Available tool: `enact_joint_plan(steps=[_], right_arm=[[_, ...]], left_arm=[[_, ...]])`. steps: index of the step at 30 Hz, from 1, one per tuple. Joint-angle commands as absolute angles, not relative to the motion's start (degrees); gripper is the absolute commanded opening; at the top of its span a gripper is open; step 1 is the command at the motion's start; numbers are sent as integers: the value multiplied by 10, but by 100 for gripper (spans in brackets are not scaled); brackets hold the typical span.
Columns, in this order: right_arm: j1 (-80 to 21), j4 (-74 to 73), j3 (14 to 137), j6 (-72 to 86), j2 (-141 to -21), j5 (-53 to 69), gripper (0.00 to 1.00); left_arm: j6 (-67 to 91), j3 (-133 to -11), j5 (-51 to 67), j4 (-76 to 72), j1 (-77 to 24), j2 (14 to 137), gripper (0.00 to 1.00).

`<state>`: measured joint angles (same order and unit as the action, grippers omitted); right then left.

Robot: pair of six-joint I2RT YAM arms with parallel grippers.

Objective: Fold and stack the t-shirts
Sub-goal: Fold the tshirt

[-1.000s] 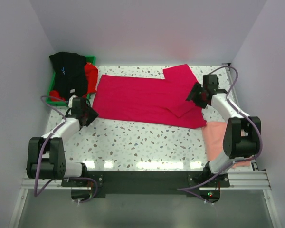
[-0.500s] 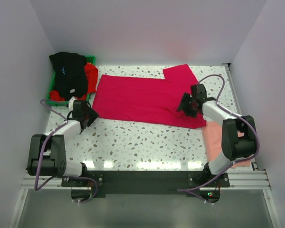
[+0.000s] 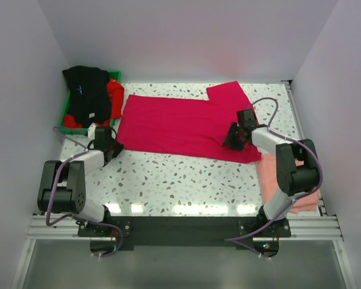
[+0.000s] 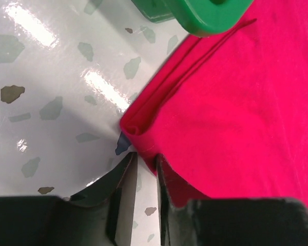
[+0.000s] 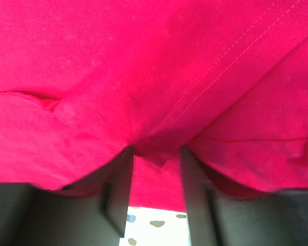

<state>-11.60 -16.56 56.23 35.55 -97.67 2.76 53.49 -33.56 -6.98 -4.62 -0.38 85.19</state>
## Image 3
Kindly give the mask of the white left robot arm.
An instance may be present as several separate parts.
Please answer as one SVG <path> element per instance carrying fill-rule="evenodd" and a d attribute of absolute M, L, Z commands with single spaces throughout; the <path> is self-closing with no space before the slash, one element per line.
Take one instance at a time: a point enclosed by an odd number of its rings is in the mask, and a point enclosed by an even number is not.
<path fill-rule="evenodd" d="M 91 223 L 99 236 L 108 235 L 113 228 L 110 211 L 87 199 L 85 177 L 105 167 L 124 149 L 117 141 L 117 133 L 110 126 L 94 126 L 88 131 L 92 136 L 84 150 L 67 159 L 44 163 L 37 196 L 37 207 L 46 214 L 46 224 L 54 226 L 72 217 Z"/>

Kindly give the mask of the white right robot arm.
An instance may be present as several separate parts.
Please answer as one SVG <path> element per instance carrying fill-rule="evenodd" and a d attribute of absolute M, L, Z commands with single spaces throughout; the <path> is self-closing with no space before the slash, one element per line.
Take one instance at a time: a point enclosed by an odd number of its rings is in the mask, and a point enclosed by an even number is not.
<path fill-rule="evenodd" d="M 312 140 L 295 140 L 259 124 L 250 108 L 236 112 L 237 122 L 229 128 L 223 145 L 241 151 L 246 146 L 261 148 L 276 158 L 277 189 L 256 216 L 257 232 L 268 237 L 277 222 L 286 217 L 294 202 L 308 196 L 322 184 L 323 172 Z"/>

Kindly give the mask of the magenta t shirt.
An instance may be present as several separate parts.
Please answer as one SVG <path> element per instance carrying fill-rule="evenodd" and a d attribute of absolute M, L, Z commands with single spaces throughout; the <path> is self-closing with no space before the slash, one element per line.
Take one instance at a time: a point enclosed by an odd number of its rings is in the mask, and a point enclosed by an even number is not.
<path fill-rule="evenodd" d="M 254 146 L 224 146 L 236 113 L 250 101 L 236 81 L 208 87 L 207 100 L 129 95 L 117 131 L 125 149 L 237 163 L 261 159 Z"/>

